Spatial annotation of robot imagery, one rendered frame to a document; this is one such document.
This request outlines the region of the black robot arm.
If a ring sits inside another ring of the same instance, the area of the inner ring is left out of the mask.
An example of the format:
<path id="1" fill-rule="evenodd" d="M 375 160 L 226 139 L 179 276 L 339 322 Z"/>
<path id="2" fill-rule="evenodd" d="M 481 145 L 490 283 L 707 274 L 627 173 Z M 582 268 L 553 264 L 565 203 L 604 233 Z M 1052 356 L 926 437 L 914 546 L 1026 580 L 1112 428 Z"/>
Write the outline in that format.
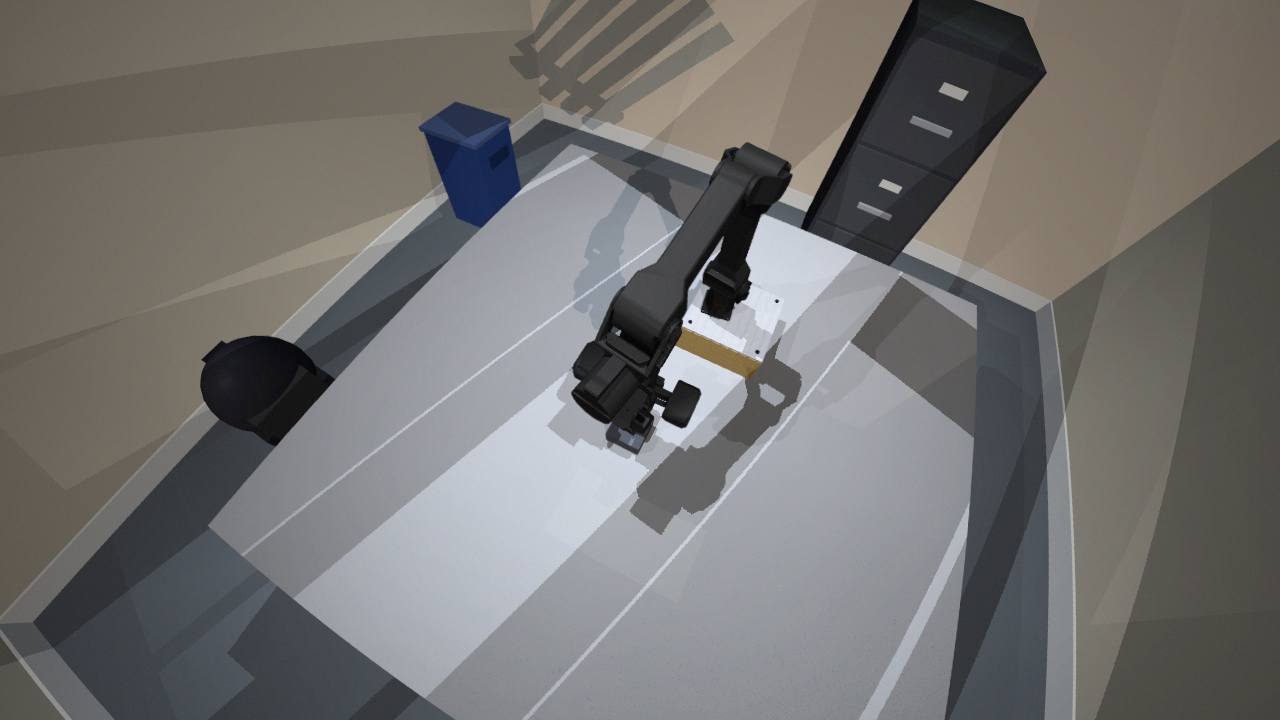
<path id="1" fill-rule="evenodd" d="M 640 388 L 640 378 L 663 366 L 678 342 L 690 286 L 724 237 L 701 274 L 709 287 L 701 313 L 730 322 L 733 304 L 746 301 L 753 284 L 746 258 L 756 225 L 787 190 L 791 167 L 749 142 L 724 150 L 708 188 L 659 260 L 614 293 L 594 340 L 604 356 L 571 392 L 582 411 L 631 436 L 646 432 L 657 395 Z M 620 336 L 611 332 L 613 325 Z"/>

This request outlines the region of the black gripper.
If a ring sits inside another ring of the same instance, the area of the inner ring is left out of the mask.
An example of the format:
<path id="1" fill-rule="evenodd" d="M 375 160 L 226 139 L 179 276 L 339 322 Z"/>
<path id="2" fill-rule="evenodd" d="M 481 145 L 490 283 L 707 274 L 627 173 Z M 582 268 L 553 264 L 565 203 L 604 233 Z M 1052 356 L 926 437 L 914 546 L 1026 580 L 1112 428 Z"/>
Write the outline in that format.
<path id="1" fill-rule="evenodd" d="M 573 363 L 573 378 L 582 380 L 603 356 L 604 350 L 594 345 L 594 341 L 589 342 Z M 662 418 L 666 421 L 680 429 L 687 428 L 701 397 L 701 389 L 678 379 L 673 392 L 669 392 L 663 388 L 666 378 L 658 375 L 659 372 L 660 368 L 648 379 L 640 378 L 641 384 L 639 387 L 643 389 L 646 389 L 646 387 L 654 389 L 657 405 L 666 407 L 662 413 Z"/>

